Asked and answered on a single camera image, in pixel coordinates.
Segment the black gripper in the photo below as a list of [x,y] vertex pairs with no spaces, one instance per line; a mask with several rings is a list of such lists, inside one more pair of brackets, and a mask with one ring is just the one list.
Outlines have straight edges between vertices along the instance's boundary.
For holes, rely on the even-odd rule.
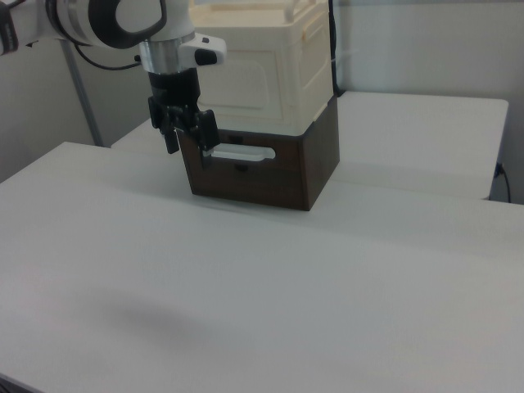
[[201,111],[197,105],[201,95],[197,70],[191,68],[176,74],[149,73],[152,96],[148,98],[151,123],[164,135],[169,154],[178,151],[178,139],[172,129],[200,131],[200,149],[210,156],[218,145],[218,128],[213,111]]

